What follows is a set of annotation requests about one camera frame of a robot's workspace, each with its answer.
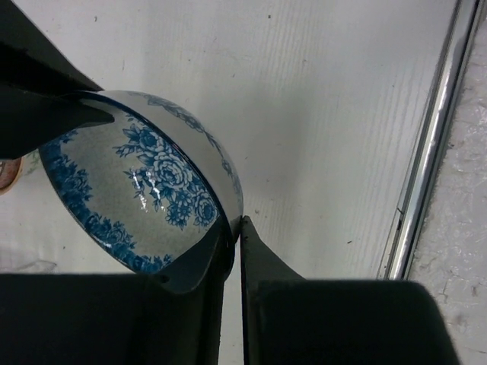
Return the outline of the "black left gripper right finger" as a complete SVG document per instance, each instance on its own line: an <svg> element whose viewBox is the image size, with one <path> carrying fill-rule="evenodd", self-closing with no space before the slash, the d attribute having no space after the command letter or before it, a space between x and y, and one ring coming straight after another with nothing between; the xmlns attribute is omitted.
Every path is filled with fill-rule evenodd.
<svg viewBox="0 0 487 365"><path fill-rule="evenodd" d="M414 281L311 280L241 221L243 356L247 364L454 364L430 293Z"/></svg>

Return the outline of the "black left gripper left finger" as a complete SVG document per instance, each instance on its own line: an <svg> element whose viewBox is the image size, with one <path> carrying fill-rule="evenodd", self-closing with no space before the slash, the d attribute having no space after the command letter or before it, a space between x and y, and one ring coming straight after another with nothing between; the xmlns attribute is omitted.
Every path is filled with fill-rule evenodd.
<svg viewBox="0 0 487 365"><path fill-rule="evenodd" d="M216 364L221 221L156 274L1 276L3 364Z"/></svg>

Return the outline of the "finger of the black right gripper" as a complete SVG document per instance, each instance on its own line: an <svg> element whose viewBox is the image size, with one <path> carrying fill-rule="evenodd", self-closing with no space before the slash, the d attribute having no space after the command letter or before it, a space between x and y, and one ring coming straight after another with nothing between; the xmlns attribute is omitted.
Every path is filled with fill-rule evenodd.
<svg viewBox="0 0 487 365"><path fill-rule="evenodd" d="M1 82L37 94L102 87L80 72L12 1L1 1Z"/></svg>
<svg viewBox="0 0 487 365"><path fill-rule="evenodd" d="M83 93L42 95L1 86L1 159L15 160L76 128L108 124L114 117L81 102Z"/></svg>

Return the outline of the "white bowl orange flower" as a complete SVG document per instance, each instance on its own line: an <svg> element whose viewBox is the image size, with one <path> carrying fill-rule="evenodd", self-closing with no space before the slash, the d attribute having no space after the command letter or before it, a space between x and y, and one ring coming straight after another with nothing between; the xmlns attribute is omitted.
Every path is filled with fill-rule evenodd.
<svg viewBox="0 0 487 365"><path fill-rule="evenodd" d="M1 161L1 194L6 193L18 180L21 175L24 159L22 157L15 160Z"/></svg>

